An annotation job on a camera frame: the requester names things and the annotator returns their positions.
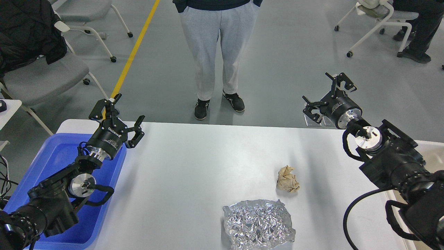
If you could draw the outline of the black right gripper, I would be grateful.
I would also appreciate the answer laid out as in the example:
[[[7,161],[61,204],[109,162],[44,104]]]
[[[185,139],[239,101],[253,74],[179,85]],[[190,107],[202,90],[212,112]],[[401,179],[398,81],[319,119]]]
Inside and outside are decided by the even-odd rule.
[[[346,129],[351,120],[360,118],[362,115],[362,108],[347,95],[356,91],[357,86],[345,73],[334,75],[325,73],[325,75],[332,80],[329,94],[325,95],[322,101],[317,102],[310,102],[303,95],[302,98],[306,102],[303,113],[319,124],[322,123],[323,117],[327,116],[336,128]]]

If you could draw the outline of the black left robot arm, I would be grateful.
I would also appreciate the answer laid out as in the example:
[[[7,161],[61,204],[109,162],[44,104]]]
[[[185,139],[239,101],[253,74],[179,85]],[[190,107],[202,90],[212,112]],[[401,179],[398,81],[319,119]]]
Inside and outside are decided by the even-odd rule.
[[[31,188],[28,203],[14,212],[1,212],[2,250],[33,249],[41,234],[62,234],[76,225],[82,206],[101,206],[113,195],[114,188],[96,183],[93,171],[113,160],[122,145],[134,148],[145,135],[141,128],[145,116],[139,116],[133,127],[118,118],[115,105],[121,96],[97,101],[89,119],[100,126],[79,144],[73,163]]]

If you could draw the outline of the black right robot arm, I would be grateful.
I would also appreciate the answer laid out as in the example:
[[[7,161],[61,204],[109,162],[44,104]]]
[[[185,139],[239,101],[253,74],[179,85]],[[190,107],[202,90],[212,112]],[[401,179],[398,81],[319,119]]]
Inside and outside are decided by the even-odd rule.
[[[303,96],[307,121],[321,124],[329,120],[344,130],[342,145],[346,154],[362,162],[360,170],[377,187],[356,198],[346,209],[343,231],[352,249],[357,249],[348,229],[348,215],[362,199],[384,191],[396,190],[404,203],[385,203],[386,219],[392,230],[406,240],[422,241],[433,250],[443,249],[444,188],[443,171],[430,173],[426,161],[416,150],[418,144],[387,120],[374,127],[363,119],[362,108],[348,97],[357,90],[345,73],[327,74],[330,91],[311,102]]]

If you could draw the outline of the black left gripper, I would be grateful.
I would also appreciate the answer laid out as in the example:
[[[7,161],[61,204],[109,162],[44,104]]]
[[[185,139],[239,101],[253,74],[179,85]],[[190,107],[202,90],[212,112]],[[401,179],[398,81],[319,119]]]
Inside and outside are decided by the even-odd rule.
[[[129,128],[122,120],[117,119],[120,112],[115,108],[115,104],[121,96],[122,93],[118,93],[114,98],[98,100],[89,114],[89,120],[101,120],[101,122],[88,140],[87,150],[101,155],[101,160],[113,160],[124,142],[127,148],[135,148],[145,135],[141,128],[145,115],[139,116],[134,126]],[[130,132],[135,132],[135,135],[132,139],[127,140],[127,133]]]

